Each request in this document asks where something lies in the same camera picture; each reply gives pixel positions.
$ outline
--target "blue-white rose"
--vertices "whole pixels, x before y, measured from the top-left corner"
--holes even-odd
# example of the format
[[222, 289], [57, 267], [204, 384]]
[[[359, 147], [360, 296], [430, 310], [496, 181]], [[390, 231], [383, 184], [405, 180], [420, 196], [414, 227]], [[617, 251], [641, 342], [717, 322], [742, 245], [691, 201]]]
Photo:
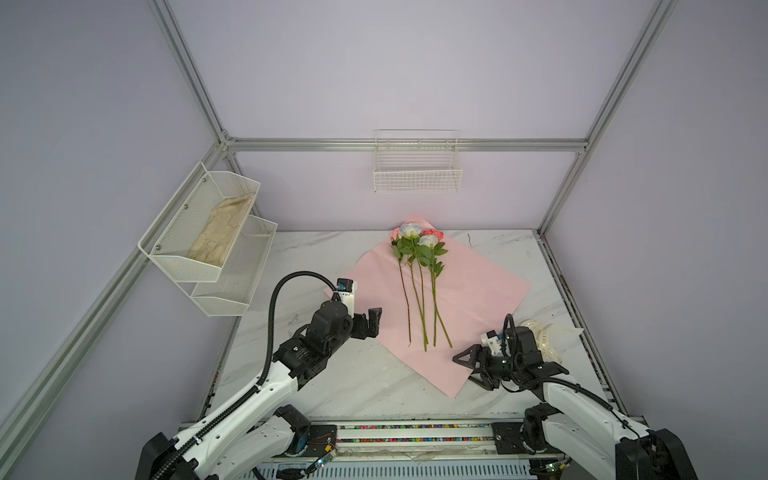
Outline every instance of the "blue-white rose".
[[437, 245], [439, 241], [440, 240], [437, 239], [437, 235], [424, 235], [419, 239], [419, 245], [435, 248], [435, 245]]
[[403, 235], [405, 238], [419, 238], [421, 234], [422, 228], [418, 223], [404, 223], [400, 227], [400, 235]]

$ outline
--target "wire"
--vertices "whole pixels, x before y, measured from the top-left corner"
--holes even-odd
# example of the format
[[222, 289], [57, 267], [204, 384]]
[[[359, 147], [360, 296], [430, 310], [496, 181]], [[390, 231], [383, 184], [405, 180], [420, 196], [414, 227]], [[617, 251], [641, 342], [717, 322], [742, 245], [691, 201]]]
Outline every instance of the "wire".
[[256, 476], [257, 480], [266, 480], [266, 478], [264, 478], [264, 475], [261, 475], [261, 472], [259, 472], [258, 468], [253, 467], [253, 470], [251, 470], [251, 471]]
[[310, 466], [306, 468], [285, 468], [284, 470], [278, 470], [275, 476], [277, 478], [281, 478], [282, 480], [300, 480], [300, 478], [305, 478], [315, 472], [315, 470], [317, 470], [317, 464], [320, 463], [320, 461], [323, 460], [326, 455], [328, 455], [330, 452], [333, 452], [334, 450], [336, 450], [336, 447], [332, 447], [332, 449], [328, 452], [323, 452], [320, 457], [318, 457], [314, 462], [310, 464]]
[[634, 455], [634, 475], [635, 475], [635, 478], [637, 478], [637, 480], [640, 480], [640, 456], [637, 454], [642, 448], [640, 445], [640, 434], [635, 432], [634, 429], [629, 426], [629, 422], [626, 419], [625, 420], [620, 419], [619, 415], [616, 415], [616, 412], [614, 412], [613, 410], [611, 410], [611, 413], [614, 414], [614, 417], [616, 417], [616, 420], [619, 421], [622, 428], [630, 429], [632, 433], [637, 435], [637, 438], [634, 440], [635, 448], [636, 448], [636, 452]]
[[530, 382], [526, 382], [526, 383], [523, 383], [522, 385], [520, 385], [520, 388], [528, 390], [531, 387], [538, 385], [539, 383], [557, 383], [558, 385], [567, 386], [568, 388], [573, 389], [575, 392], [578, 392], [578, 393], [588, 397], [589, 399], [591, 399], [592, 401], [596, 402], [599, 406], [603, 407], [607, 411], [609, 411], [609, 412], [613, 412], [614, 411], [614, 407], [611, 406], [610, 403], [608, 403], [605, 400], [603, 400], [602, 398], [600, 398], [599, 396], [597, 396], [594, 393], [590, 392], [589, 390], [587, 390], [583, 386], [579, 385], [578, 383], [571, 383], [571, 382], [568, 382], [568, 381], [563, 380], [563, 379], [556, 379], [554, 377], [548, 377], [548, 378], [545, 378], [545, 379], [533, 379]]
[[237, 410], [241, 405], [243, 405], [250, 397], [252, 397], [254, 394], [259, 392], [259, 387], [261, 387], [264, 382], [266, 382], [267, 375], [270, 372], [270, 365], [272, 364], [272, 348], [274, 347], [274, 337], [275, 337], [275, 306], [277, 303], [277, 294], [280, 293], [280, 289], [283, 288], [283, 285], [288, 280], [291, 280], [292, 278], [296, 278], [298, 276], [314, 276], [315, 278], [322, 280], [326, 283], [326, 285], [331, 287], [331, 290], [333, 291], [333, 297], [332, 300], [341, 300], [341, 297], [339, 296], [339, 291], [336, 288], [333, 283], [331, 283], [330, 280], [325, 278], [324, 276], [320, 275], [319, 273], [315, 272], [309, 272], [309, 271], [300, 271], [300, 272], [293, 272], [289, 273], [288, 275], [285, 275], [280, 282], [277, 283], [275, 286], [275, 290], [272, 292], [272, 298], [270, 299], [270, 311], [268, 316], [268, 324], [267, 324], [267, 331], [266, 331], [266, 359], [264, 360], [264, 368], [261, 371], [261, 377], [256, 381], [256, 385], [250, 387], [239, 399], [235, 400], [232, 405], [228, 406], [222, 413], [219, 415], [216, 415], [210, 422], [208, 422], [202, 429], [200, 429], [199, 432], [195, 436], [193, 436], [191, 439], [187, 440], [186, 443], [184, 443], [180, 449], [178, 449], [176, 452], [172, 453], [170, 457], [163, 463], [163, 465], [155, 472], [154, 475], [152, 475], [151, 480], [161, 480], [162, 478], [165, 478], [166, 474], [169, 473], [169, 470], [171, 466], [173, 466], [178, 459], [186, 452], [189, 451], [189, 449], [192, 448], [193, 445], [195, 445], [196, 442], [203, 439], [203, 437], [213, 430], [216, 425], [219, 425], [226, 417], [232, 414], [235, 410]]
[[277, 282], [277, 285], [275, 285], [275, 290], [272, 291], [272, 298], [270, 299], [270, 311], [269, 316], [267, 317], [268, 324], [266, 330], [266, 358], [264, 360], [264, 368], [261, 371], [261, 378], [256, 382], [258, 386], [261, 386], [264, 384], [264, 382], [266, 382], [266, 376], [270, 373], [270, 364], [272, 363], [272, 348], [275, 337], [275, 306], [277, 304], [277, 294], [280, 293], [280, 289], [283, 288], [283, 285], [285, 285], [288, 280], [298, 276], [314, 276], [315, 278], [322, 280], [326, 283], [327, 286], [331, 287], [331, 290], [333, 291], [333, 300], [341, 300], [339, 291], [336, 286], [319, 273], [302, 270], [300, 272], [289, 273], [285, 275], [280, 280], [280, 282]]
[[308, 323], [303, 324], [302, 326], [299, 327], [299, 329], [296, 332], [293, 332], [293, 337], [291, 338], [294, 338], [294, 339], [299, 338], [299, 335], [301, 335], [304, 330], [309, 328], [309, 326], [310, 325]]

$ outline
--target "pink rose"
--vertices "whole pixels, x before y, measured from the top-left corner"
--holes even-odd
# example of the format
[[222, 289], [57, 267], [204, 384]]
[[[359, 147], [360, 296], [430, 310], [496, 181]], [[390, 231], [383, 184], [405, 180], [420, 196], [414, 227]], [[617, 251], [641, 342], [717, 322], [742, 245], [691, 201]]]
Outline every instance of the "pink rose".
[[429, 230], [424, 230], [422, 232], [422, 235], [435, 235], [437, 236], [438, 242], [442, 242], [442, 238], [443, 238], [443, 232], [439, 230], [435, 230], [434, 228], [430, 228]]

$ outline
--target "marble table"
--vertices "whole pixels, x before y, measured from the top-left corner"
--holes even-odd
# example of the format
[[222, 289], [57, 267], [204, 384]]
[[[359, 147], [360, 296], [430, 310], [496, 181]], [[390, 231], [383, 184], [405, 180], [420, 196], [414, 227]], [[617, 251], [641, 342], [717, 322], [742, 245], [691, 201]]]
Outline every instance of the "marble table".
[[[486, 256], [532, 285], [515, 311], [517, 324], [529, 319], [544, 326], [573, 326], [535, 235], [530, 230], [453, 230], [446, 235]], [[242, 318], [220, 374], [216, 408], [261, 370], [266, 355], [266, 318], [272, 290], [288, 273], [312, 270], [335, 281], [389, 232], [278, 232], [250, 310]], [[296, 278], [281, 289], [275, 315], [275, 348], [308, 323], [328, 297], [323, 283]], [[499, 329], [503, 319], [499, 319]], [[563, 365], [583, 387], [604, 397], [579, 339], [555, 344]], [[375, 339], [351, 339], [328, 362], [322, 374], [290, 402], [315, 421], [390, 419], [521, 418], [539, 403], [530, 392], [488, 392], [467, 382], [455, 399], [437, 390], [400, 362]]]

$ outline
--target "pink wrapping paper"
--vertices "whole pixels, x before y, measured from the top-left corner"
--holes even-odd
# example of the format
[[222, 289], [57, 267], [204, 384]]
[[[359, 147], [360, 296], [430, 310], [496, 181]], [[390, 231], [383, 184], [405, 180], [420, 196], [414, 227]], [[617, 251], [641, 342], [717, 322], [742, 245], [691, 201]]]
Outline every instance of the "pink wrapping paper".
[[[422, 229], [434, 228], [420, 217], [411, 217], [406, 221], [411, 222], [418, 222]], [[478, 343], [481, 334], [492, 329], [501, 330], [505, 315], [515, 311], [531, 286], [456, 240], [445, 237], [443, 241], [448, 252], [440, 257], [445, 269], [437, 279], [437, 304], [453, 343], [452, 349], [439, 321], [437, 347], [432, 346], [435, 335], [432, 284], [429, 269], [423, 267], [426, 331], [429, 336], [429, 347], [424, 352], [422, 322], [411, 272], [408, 264], [403, 262], [402, 273], [411, 305], [412, 342], [409, 345], [408, 310], [397, 259], [389, 239], [363, 255], [345, 278], [357, 283], [357, 313], [382, 307], [378, 341], [431, 384], [454, 398], [466, 382], [470, 370], [455, 364], [452, 357]], [[421, 296], [422, 281], [417, 265], [414, 265], [413, 273], [413, 281]]]

